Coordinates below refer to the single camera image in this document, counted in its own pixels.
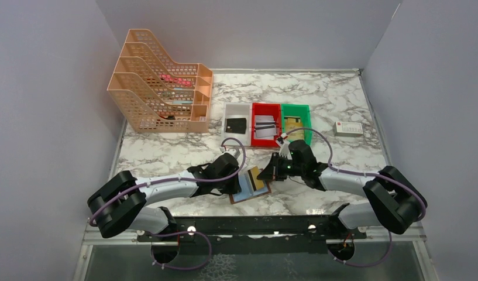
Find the brown leather card holder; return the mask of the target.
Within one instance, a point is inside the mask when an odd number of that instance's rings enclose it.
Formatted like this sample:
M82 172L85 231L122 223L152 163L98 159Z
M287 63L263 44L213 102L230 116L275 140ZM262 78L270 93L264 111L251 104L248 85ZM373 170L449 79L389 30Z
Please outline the brown leather card holder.
M241 203L241 202L271 193L271 188L269 186L269 183L266 181L264 181L264 183L266 184L265 188L259 191L253 191L250 185L250 181L248 179L247 172L244 172L238 175L238 180L239 180L240 192L229 195L229 200L231 204Z

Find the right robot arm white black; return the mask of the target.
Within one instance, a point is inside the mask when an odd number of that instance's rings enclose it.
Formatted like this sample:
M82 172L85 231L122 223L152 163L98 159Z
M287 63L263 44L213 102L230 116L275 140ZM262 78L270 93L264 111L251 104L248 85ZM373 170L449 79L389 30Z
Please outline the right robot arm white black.
M339 207L331 214L332 228L382 226L394 234L403 234L423 218L427 209L426 199L395 167L386 166L378 172L336 169L317 161L303 140L284 144L280 152L273 153L257 179L284 181L288 177L300 177L312 189L340 191L367 199L365 203Z

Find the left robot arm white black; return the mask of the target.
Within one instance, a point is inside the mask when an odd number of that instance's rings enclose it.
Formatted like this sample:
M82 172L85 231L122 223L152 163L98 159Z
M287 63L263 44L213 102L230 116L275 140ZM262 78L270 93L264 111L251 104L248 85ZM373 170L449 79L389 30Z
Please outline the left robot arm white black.
M191 166L181 173L139 181L130 171L119 172L87 200L92 216L89 224L98 227L103 238L112 238L131 229L168 234L176 222L166 207L154 210L150 204L174 198L193 198L240 192L238 163L240 151L223 152L212 163Z

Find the gold cards in green bin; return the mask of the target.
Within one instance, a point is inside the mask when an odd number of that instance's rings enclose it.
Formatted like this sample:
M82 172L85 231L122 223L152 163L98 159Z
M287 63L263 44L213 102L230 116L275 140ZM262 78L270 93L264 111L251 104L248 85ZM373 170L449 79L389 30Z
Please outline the gold cards in green bin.
M284 130L286 132L292 131L297 128L302 128L303 122L300 117L298 116L285 116L284 117ZM304 140L304 131L298 130L288 134L287 139L290 142L297 141L297 140Z

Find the white cards in red bin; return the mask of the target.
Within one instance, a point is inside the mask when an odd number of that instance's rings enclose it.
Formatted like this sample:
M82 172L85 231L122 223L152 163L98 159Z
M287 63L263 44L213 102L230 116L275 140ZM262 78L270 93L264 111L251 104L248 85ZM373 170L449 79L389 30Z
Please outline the white cards in red bin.
M255 115L254 139L273 140L277 134L277 123L274 116Z

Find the black card in white bin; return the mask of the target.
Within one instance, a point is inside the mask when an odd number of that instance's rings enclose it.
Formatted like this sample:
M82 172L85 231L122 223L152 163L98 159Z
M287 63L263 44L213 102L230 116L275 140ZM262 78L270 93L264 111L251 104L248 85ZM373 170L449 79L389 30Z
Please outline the black card in white bin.
M245 134L247 130L246 118L227 118L225 119L225 132L235 134Z

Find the small white card box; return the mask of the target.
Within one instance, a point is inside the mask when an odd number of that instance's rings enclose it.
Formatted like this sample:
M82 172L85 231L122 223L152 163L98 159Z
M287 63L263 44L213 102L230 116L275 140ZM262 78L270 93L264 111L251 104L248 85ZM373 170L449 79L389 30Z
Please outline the small white card box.
M333 130L335 136L358 137L363 135L363 126L360 122L336 121Z

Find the green plastic bin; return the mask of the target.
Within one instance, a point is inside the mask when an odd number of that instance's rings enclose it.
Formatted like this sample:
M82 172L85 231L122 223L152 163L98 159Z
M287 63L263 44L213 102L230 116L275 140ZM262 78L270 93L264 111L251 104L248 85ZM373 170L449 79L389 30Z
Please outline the green plastic bin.
M310 107L299 104L281 104L281 123L283 132L289 132L297 128L310 128ZM310 145L312 132L307 130L295 131L288 134L287 140L290 142L304 140L307 145Z

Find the red plastic bin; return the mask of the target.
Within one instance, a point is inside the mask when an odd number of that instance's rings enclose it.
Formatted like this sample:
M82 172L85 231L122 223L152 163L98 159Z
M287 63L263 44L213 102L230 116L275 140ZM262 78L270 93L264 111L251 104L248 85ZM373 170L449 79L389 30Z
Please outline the red plastic bin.
M252 104L251 146L273 148L280 136L281 106L280 104Z

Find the white plastic bin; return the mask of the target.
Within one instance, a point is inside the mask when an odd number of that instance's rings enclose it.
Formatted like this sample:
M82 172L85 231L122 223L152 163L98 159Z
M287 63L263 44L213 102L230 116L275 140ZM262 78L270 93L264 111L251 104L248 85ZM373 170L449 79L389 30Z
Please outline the white plastic bin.
M236 138L243 146L250 146L252 137L252 104L226 102L223 105L222 139Z

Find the peach plastic file organizer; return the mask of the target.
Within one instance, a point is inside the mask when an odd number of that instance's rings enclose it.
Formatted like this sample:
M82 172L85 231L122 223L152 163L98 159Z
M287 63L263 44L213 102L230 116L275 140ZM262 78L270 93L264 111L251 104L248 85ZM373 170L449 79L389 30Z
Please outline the peach plastic file organizer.
M161 74L186 78L172 87ZM178 63L148 29L129 29L107 91L138 133L207 133L214 74L202 63Z

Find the pink item in organizer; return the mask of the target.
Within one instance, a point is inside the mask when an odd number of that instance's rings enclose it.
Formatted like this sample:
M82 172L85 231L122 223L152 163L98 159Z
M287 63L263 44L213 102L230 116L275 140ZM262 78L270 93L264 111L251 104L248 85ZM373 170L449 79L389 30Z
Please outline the pink item in organizer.
M188 81L186 78L177 78L170 74L161 74L160 76L161 81L164 81L167 85L172 87L190 87L192 86L192 82Z

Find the black mounting rail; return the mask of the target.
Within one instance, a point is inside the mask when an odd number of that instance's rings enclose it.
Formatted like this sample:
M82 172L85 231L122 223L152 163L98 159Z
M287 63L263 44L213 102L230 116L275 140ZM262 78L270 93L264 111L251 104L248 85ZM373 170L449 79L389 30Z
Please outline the black mounting rail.
M321 253L327 244L365 239L358 229L347 230L331 215L176 217L176 237L158 238L145 232L138 242L156 253L181 255Z

